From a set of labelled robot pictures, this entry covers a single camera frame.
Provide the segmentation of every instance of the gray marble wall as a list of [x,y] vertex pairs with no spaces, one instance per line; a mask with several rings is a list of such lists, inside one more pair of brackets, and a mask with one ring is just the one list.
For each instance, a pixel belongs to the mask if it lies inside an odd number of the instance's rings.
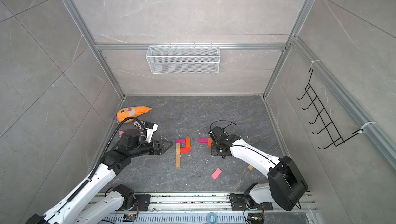
[[[395,15],[395,0],[316,0],[299,34],[394,141]],[[309,63],[292,49],[269,102],[290,154],[308,178],[321,216],[325,223],[394,223],[396,174],[364,135],[338,147],[318,148],[331,142],[329,135],[312,134],[323,125],[308,123],[314,121],[316,111],[313,106],[301,109],[309,105],[307,97],[296,99],[304,93],[308,70]],[[315,72],[311,83],[342,137],[350,137],[359,127]],[[334,128],[330,133],[337,138]]]
[[0,222],[25,223],[87,173],[119,103],[61,0],[0,0]]
[[[98,43],[285,43],[304,0],[74,0]],[[152,74],[104,51],[125,94],[263,93],[280,51],[222,51],[218,74]]]

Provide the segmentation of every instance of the magenta block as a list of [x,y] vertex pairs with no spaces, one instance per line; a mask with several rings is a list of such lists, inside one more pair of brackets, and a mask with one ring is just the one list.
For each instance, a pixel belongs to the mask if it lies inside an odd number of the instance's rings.
[[176,139],[176,143],[186,143],[186,139]]
[[207,138],[198,138],[199,143],[208,143],[209,140]]

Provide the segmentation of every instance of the black motor housing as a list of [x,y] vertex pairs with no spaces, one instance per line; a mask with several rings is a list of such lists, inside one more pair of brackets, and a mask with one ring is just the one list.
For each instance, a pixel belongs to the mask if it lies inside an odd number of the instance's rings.
[[271,196],[280,207],[291,211],[308,190],[308,185],[290,157],[279,161],[268,173]]

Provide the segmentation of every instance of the stuffed carrot toy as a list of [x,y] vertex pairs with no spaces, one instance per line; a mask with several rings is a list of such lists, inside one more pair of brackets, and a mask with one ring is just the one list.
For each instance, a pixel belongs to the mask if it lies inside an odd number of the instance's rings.
[[147,113],[148,111],[152,110],[150,107],[126,107],[122,108],[118,111],[118,113],[114,116],[114,120],[118,119],[119,122],[124,120],[127,117],[137,117],[143,113]]

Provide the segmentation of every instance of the wooden block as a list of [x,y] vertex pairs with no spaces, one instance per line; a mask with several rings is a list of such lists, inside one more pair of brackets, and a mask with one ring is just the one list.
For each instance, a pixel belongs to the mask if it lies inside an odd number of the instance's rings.
[[180,148],[180,152],[181,153],[189,153],[189,152],[191,152],[191,148],[190,147]]
[[180,168],[180,143],[176,143],[176,168]]

